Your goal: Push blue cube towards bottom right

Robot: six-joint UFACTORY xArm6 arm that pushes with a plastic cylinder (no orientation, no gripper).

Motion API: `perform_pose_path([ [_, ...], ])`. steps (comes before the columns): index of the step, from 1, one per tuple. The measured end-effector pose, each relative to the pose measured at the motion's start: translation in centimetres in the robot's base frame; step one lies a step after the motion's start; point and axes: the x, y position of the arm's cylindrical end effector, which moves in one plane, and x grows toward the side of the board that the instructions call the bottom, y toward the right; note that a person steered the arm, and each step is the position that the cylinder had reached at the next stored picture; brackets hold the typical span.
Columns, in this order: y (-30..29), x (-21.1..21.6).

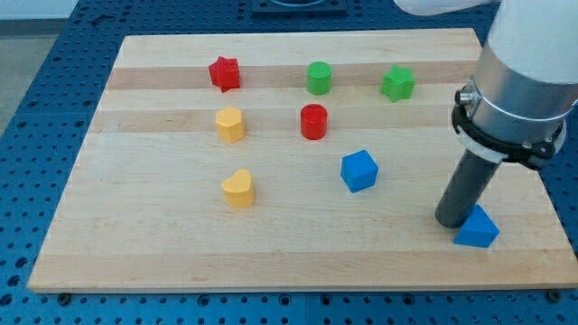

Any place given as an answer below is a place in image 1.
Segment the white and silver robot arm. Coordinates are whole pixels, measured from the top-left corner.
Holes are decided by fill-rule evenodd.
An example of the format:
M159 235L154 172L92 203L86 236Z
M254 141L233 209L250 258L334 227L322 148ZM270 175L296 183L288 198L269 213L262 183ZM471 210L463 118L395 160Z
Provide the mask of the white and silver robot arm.
M577 0L501 0L476 70L454 97L461 143L491 163L537 170L577 104Z

